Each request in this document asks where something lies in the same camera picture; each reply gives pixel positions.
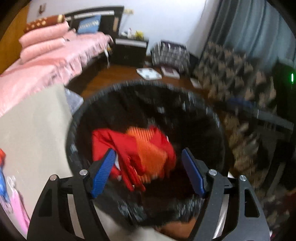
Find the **white bathroom scale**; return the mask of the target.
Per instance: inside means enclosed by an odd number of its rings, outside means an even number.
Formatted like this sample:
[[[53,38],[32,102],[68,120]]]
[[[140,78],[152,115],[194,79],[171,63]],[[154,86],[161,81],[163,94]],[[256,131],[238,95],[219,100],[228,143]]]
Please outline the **white bathroom scale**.
[[[162,75],[152,68],[137,68],[137,74],[145,80],[162,79]]]

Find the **pink bed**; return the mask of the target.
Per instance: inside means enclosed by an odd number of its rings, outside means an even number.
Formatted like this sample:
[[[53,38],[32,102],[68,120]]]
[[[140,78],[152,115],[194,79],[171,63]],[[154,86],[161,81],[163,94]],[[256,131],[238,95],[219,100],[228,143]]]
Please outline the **pink bed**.
[[[102,32],[78,35],[70,31],[64,46],[25,63],[15,61],[1,74],[1,115],[46,87],[67,85],[93,58],[106,54],[112,42],[112,37]]]

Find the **grey curtain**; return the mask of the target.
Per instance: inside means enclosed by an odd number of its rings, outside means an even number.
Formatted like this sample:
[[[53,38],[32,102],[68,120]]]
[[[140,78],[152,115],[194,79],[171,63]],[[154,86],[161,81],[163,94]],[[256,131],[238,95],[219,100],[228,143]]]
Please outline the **grey curtain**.
[[[277,60],[295,65],[295,35],[268,1],[220,1],[208,41],[245,53],[260,70]]]

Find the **pink face mask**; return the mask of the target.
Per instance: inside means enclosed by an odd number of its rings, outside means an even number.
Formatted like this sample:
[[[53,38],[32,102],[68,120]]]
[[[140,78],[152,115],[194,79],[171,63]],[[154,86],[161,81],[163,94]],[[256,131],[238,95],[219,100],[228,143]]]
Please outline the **pink face mask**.
[[[11,189],[11,206],[13,209],[13,213],[19,222],[22,231],[27,234],[29,225],[30,225],[30,218],[26,212],[26,209],[23,204],[23,198],[16,189],[16,178],[15,176],[7,177],[7,183]]]

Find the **lower pink pillow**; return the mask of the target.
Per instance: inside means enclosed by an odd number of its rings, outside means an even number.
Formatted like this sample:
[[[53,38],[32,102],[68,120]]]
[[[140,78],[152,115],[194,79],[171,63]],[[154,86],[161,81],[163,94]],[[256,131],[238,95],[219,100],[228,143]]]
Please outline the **lower pink pillow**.
[[[20,53],[20,60],[22,63],[25,63],[37,56],[63,47],[65,43],[66,41],[64,38],[58,38],[30,45],[22,49]]]

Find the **blue cushion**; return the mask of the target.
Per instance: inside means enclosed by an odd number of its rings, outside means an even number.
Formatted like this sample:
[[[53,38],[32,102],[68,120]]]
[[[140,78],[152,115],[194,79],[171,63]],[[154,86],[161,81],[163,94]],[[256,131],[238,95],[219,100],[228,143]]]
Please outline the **blue cushion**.
[[[79,23],[77,34],[93,34],[98,32],[101,22],[101,15],[86,18]]]

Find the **blue plastic bag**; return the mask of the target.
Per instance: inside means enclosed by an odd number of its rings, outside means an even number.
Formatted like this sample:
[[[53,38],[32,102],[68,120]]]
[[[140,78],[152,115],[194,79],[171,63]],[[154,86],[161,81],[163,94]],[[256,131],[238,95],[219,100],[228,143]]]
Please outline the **blue plastic bag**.
[[[6,181],[2,167],[0,168],[0,193],[6,203],[10,203],[10,198],[7,192]]]

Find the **black nightstand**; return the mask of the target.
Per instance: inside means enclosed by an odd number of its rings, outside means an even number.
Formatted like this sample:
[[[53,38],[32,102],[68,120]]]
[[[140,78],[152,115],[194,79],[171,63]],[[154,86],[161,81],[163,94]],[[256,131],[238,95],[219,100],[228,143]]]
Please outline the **black nightstand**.
[[[142,68],[147,55],[148,39],[129,39],[120,36],[114,41],[111,61],[117,65]]]

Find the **brown dotted bolster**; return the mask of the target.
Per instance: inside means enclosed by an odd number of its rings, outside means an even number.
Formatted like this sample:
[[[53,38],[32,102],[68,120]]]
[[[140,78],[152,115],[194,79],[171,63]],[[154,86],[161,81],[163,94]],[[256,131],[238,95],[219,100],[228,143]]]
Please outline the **brown dotted bolster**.
[[[32,22],[27,23],[23,32],[28,33],[28,32],[35,30],[35,29],[53,26],[53,25],[60,24],[63,22],[65,22],[64,15],[48,16],[48,17],[36,19]]]

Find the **red glove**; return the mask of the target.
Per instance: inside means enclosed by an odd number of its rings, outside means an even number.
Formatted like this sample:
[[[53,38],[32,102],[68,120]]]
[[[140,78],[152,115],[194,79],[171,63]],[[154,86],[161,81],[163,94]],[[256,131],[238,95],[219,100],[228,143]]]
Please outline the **red glove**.
[[[155,131],[151,143],[164,150],[168,157],[164,164],[164,170],[158,178],[170,176],[170,172],[175,168],[177,157],[168,137],[156,126],[149,126],[148,129]],[[98,128],[92,131],[92,158],[93,161],[100,160],[108,149],[115,150],[118,156],[118,166],[111,168],[111,178],[121,177],[126,187],[130,191],[145,191],[144,183],[140,181],[138,175],[145,174],[145,166],[141,164],[137,151],[137,142],[133,136],[126,132],[121,133],[108,128]]]

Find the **grey knit sock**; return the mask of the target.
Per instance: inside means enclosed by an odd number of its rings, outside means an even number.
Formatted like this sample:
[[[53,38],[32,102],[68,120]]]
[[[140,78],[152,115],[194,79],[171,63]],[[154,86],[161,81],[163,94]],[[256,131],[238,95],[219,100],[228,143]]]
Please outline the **grey knit sock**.
[[[79,94],[65,88],[65,96],[71,114],[73,115],[83,104],[84,99]]]

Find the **red plastic bag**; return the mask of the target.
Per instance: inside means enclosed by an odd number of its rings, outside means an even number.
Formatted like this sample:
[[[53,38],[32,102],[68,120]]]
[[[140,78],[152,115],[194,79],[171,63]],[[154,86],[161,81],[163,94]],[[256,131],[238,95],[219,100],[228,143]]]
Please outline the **red plastic bag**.
[[[2,149],[0,149],[0,167],[3,166],[5,157],[6,157],[5,152]]]

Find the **plaid shirt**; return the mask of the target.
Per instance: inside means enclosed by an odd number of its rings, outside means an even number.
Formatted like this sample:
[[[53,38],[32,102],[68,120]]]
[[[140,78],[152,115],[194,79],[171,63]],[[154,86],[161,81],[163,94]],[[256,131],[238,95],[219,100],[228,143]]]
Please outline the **plaid shirt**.
[[[167,66],[179,73],[188,73],[190,54],[186,46],[174,42],[160,41],[151,49],[153,66]]]

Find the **orange knit cloth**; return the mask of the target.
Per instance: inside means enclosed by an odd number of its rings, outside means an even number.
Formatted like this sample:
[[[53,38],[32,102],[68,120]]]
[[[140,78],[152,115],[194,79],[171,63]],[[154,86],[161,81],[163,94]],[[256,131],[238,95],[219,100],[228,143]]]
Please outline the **orange knit cloth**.
[[[151,143],[155,133],[152,129],[131,126],[126,133],[135,138],[141,164],[145,166],[145,174],[138,177],[144,184],[151,183],[162,174],[168,155]]]

